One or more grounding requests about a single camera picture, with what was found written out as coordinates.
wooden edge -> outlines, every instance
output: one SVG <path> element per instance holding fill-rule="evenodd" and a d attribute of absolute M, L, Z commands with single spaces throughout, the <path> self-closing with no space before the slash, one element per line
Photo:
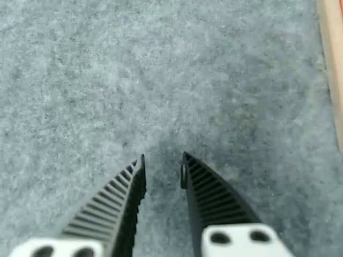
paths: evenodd
<path fill-rule="evenodd" d="M 338 146 L 343 152 L 343 0 L 318 0 L 319 25 L 334 109 Z"/>

mounting hole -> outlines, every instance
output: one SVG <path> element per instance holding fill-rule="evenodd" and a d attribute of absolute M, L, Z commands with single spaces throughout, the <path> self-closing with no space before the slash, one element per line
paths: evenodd
<path fill-rule="evenodd" d="M 250 234 L 250 238 L 251 238 L 251 240 L 258 241 L 258 242 L 269 242 L 270 241 L 270 237 L 265 232 L 262 232 L 259 230 L 253 231 Z"/>
<path fill-rule="evenodd" d="M 74 254 L 74 257 L 94 257 L 94 251 L 91 248 L 82 248 Z"/>
<path fill-rule="evenodd" d="M 215 232 L 211 235 L 211 241 L 216 244 L 227 244 L 230 238 L 222 232 Z"/>
<path fill-rule="evenodd" d="M 51 246 L 44 246 L 35 251 L 33 257 L 51 257 L 53 252 L 54 249 Z"/>

screw hole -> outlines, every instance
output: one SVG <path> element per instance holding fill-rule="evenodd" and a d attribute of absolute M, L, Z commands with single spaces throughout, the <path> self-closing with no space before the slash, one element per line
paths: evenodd
<path fill-rule="evenodd" d="M 211 241 L 217 244 L 227 244 L 230 238 L 222 232 L 216 232 L 211 235 Z"/>
<path fill-rule="evenodd" d="M 250 234 L 250 238 L 251 238 L 251 240 L 258 241 L 258 242 L 268 242 L 268 241 L 270 241 L 269 236 L 266 233 L 261 232 L 261 231 L 253 231 Z"/>
<path fill-rule="evenodd" d="M 74 254 L 74 257 L 94 257 L 94 251 L 90 248 L 83 248 Z"/>
<path fill-rule="evenodd" d="M 33 257 L 51 257 L 53 255 L 54 249 L 51 246 L 45 246 L 38 249 L 34 254 Z"/>

carpet floor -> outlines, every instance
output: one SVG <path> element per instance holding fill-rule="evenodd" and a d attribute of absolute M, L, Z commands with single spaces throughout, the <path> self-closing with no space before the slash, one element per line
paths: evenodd
<path fill-rule="evenodd" d="M 297 257 L 343 255 L 343 156 L 314 0 L 0 0 L 0 249 L 139 154 L 134 256 L 192 256 L 183 151 Z"/>

wooden baseboard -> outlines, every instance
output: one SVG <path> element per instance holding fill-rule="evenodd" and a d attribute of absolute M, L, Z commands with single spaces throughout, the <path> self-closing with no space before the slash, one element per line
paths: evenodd
<path fill-rule="evenodd" d="M 343 0 L 318 0 L 320 31 L 334 108 L 338 145 L 343 152 Z"/>

